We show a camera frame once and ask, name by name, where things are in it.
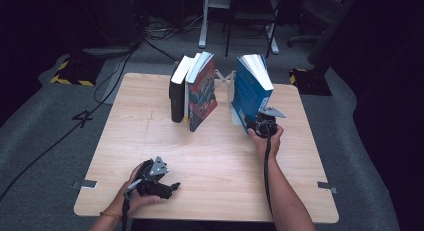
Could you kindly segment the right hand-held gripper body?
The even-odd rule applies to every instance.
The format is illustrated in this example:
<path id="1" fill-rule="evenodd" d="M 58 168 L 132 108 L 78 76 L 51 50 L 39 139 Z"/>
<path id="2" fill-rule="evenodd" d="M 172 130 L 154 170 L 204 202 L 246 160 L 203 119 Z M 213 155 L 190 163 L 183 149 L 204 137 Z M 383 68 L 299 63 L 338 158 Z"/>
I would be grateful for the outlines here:
<path id="1" fill-rule="evenodd" d="M 256 115 L 254 131 L 262 138 L 268 138 L 276 134 L 276 118 L 285 118 L 286 115 L 273 107 L 260 108 Z"/>

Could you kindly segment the blue paperback book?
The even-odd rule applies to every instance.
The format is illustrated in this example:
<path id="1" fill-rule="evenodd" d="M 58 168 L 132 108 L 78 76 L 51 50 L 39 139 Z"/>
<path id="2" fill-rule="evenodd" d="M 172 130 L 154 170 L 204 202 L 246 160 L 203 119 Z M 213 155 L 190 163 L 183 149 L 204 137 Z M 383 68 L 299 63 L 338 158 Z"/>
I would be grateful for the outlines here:
<path id="1" fill-rule="evenodd" d="M 232 107 L 245 131 L 248 131 L 245 119 L 255 121 L 259 110 L 266 107 L 273 90 L 262 55 L 249 54 L 237 58 Z"/>

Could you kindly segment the white expandable book rack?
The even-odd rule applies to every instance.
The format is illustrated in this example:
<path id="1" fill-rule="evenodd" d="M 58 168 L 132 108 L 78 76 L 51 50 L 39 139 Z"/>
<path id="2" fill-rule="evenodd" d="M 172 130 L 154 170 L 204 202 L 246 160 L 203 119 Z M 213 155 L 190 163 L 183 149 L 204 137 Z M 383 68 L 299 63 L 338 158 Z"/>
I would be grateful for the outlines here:
<path id="1" fill-rule="evenodd" d="M 215 84 L 214 90 L 217 94 L 219 104 L 225 104 L 229 110 L 232 124 L 234 126 L 243 126 L 243 121 L 233 107 L 233 100 L 235 97 L 235 78 L 236 71 L 231 71 L 228 75 L 224 76 L 218 69 L 215 70 Z"/>

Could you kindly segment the red illustrated book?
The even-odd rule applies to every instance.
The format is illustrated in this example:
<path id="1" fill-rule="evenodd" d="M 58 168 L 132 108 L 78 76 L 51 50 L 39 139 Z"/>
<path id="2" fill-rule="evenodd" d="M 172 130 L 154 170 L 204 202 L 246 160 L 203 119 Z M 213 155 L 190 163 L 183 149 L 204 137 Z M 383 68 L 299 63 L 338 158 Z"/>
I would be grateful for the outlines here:
<path id="1" fill-rule="evenodd" d="M 189 130 L 195 132 L 217 107 L 214 54 L 202 52 L 187 79 Z"/>

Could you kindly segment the yellow book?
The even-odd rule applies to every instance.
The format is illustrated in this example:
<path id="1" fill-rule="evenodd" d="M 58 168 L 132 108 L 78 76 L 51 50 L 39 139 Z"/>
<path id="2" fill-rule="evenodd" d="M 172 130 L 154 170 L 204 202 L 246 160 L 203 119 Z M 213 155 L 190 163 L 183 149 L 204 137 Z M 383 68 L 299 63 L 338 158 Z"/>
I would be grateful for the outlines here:
<path id="1" fill-rule="evenodd" d="M 189 88 L 188 88 L 188 81 L 190 78 L 190 75 L 194 69 L 194 66 L 196 65 L 198 59 L 200 58 L 201 53 L 196 53 L 195 56 L 193 58 L 191 58 L 191 63 L 188 69 L 188 72 L 186 74 L 185 77 L 185 96 L 184 96 L 184 116 L 183 116 L 183 121 L 188 121 L 189 120 Z"/>

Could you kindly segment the black hardcover book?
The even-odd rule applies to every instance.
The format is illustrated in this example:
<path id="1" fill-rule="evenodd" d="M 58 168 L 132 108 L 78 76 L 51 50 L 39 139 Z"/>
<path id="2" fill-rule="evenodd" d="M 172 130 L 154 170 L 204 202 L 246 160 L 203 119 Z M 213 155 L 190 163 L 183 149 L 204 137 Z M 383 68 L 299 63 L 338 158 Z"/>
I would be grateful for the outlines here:
<path id="1" fill-rule="evenodd" d="M 185 78 L 192 58 L 184 55 L 173 70 L 169 83 L 169 99 L 171 102 L 171 120 L 180 123 L 184 117 Z"/>

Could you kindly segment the person's right hand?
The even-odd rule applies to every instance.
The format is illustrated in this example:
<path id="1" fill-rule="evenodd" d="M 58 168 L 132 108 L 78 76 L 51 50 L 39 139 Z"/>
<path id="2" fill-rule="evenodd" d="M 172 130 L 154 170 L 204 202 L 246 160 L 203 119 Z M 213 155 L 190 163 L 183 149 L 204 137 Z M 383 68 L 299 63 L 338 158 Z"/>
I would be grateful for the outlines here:
<path id="1" fill-rule="evenodd" d="M 276 156 L 280 148 L 280 139 L 283 134 L 283 131 L 284 129 L 280 125 L 278 125 L 276 133 L 273 136 L 271 136 L 270 138 L 261 138 L 255 133 L 253 129 L 248 129 L 248 134 L 253 140 L 258 157 L 262 162 L 265 161 L 265 153 L 267 149 L 269 149 L 268 160 L 276 160 Z"/>

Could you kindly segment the person's left hand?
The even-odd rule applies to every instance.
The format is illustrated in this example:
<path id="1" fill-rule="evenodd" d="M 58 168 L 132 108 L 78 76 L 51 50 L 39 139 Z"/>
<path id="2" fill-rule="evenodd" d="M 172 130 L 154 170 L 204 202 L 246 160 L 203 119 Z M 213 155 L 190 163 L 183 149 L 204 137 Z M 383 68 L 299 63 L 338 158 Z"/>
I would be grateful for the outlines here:
<path id="1" fill-rule="evenodd" d="M 132 173 L 130 174 L 127 181 L 123 183 L 118 193 L 116 194 L 113 202 L 109 205 L 108 210 L 113 214 L 121 215 L 122 214 L 122 206 L 125 200 L 124 193 L 127 190 L 128 186 L 132 184 L 141 164 L 136 166 Z M 156 202 L 159 202 L 161 198 L 159 196 L 141 196 L 136 190 L 133 191 L 132 197 L 129 201 L 129 210 L 128 215 L 134 214 L 140 207 L 150 205 Z"/>

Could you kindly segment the black yellow striped stand base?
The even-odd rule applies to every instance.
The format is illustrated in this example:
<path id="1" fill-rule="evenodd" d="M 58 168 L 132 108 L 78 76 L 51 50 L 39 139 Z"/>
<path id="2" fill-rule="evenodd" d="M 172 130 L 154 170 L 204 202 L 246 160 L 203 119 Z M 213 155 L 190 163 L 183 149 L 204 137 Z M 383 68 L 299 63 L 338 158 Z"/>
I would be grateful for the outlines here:
<path id="1" fill-rule="evenodd" d="M 66 85 L 95 86 L 104 63 L 104 59 L 79 61 L 67 57 L 60 64 L 50 82 Z"/>
<path id="2" fill-rule="evenodd" d="M 332 92 L 323 75 L 316 74 L 312 70 L 292 69 L 289 71 L 289 81 L 300 94 L 331 96 Z"/>

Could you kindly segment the grey floor tape strip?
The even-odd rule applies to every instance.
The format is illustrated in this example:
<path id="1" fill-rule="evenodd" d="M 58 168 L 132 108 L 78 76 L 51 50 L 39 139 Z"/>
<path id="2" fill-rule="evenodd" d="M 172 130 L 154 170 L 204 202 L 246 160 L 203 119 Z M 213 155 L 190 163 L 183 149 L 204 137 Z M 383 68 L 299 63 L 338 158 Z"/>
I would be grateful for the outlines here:
<path id="1" fill-rule="evenodd" d="M 332 194 L 338 193 L 337 189 L 335 187 L 332 187 L 329 183 L 318 181 L 317 185 L 318 185 L 318 188 L 330 190 Z"/>
<path id="2" fill-rule="evenodd" d="M 96 186 L 97 186 L 97 182 L 93 180 L 74 181 L 71 185 L 71 187 L 74 189 L 82 189 L 82 188 L 95 189 Z"/>

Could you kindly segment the dark office chair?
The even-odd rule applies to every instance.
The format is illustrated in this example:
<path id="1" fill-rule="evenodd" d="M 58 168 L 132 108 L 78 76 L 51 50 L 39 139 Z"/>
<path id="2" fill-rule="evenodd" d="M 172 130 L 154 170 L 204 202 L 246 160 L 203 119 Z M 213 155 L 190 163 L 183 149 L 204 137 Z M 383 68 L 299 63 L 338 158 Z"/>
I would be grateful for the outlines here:
<path id="1" fill-rule="evenodd" d="M 297 42 L 317 41 L 329 25 L 335 20 L 342 8 L 337 0 L 304 0 L 301 3 L 301 36 L 291 37 L 288 47 L 293 47 Z"/>

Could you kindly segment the grey flat round base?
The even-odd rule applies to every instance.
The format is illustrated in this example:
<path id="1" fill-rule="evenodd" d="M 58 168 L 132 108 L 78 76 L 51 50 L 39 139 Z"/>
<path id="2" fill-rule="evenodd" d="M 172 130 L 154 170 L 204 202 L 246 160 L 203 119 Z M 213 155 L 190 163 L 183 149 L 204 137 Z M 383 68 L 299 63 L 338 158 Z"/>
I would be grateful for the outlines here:
<path id="1" fill-rule="evenodd" d="M 93 59 L 113 59 L 125 56 L 134 50 L 132 46 L 111 46 L 104 48 L 84 49 L 83 52 Z"/>

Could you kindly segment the white desk leg frame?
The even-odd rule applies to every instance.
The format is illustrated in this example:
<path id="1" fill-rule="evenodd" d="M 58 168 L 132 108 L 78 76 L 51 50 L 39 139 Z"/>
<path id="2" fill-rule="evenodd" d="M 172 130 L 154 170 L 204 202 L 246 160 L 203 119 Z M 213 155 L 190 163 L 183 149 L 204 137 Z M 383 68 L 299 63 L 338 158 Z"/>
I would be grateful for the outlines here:
<path id="1" fill-rule="evenodd" d="M 202 24 L 200 28 L 200 36 L 198 41 L 198 47 L 199 48 L 205 48 L 206 47 L 206 41 L 207 41 L 207 32 L 208 32 L 208 14 L 209 11 L 212 11 L 213 9 L 229 9 L 230 6 L 230 0 L 203 0 L 203 8 L 202 8 L 202 16 L 199 18 L 202 18 Z M 272 31 L 275 30 L 275 24 L 270 24 L 265 26 L 266 35 L 268 38 L 271 38 Z M 271 50 L 272 53 L 277 55 L 279 54 L 279 48 L 277 45 L 277 42 L 275 41 L 275 38 L 271 40 Z"/>

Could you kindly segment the black metal chair frame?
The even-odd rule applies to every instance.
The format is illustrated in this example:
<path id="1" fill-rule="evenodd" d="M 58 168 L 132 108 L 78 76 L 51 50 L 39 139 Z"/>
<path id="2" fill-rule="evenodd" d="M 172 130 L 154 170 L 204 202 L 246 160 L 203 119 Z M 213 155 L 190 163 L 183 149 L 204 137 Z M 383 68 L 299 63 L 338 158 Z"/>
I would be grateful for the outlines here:
<path id="1" fill-rule="evenodd" d="M 234 38 L 232 27 L 235 23 L 261 25 L 268 43 L 266 57 L 272 48 L 275 35 L 275 23 L 283 0 L 230 0 L 225 27 L 228 28 L 225 56 L 228 56 L 230 40 Z"/>

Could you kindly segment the dark slanted stand post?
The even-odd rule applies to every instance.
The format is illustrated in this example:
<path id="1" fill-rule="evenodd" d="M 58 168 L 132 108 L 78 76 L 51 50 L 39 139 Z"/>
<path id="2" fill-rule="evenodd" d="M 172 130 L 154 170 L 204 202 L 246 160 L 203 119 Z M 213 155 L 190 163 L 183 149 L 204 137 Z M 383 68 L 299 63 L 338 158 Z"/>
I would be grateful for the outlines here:
<path id="1" fill-rule="evenodd" d="M 344 3 L 337 0 L 314 1 L 314 16 L 322 23 L 322 34 L 307 58 L 310 64 L 316 65 L 324 59 L 332 39 L 355 2 L 356 0 L 345 0 Z"/>

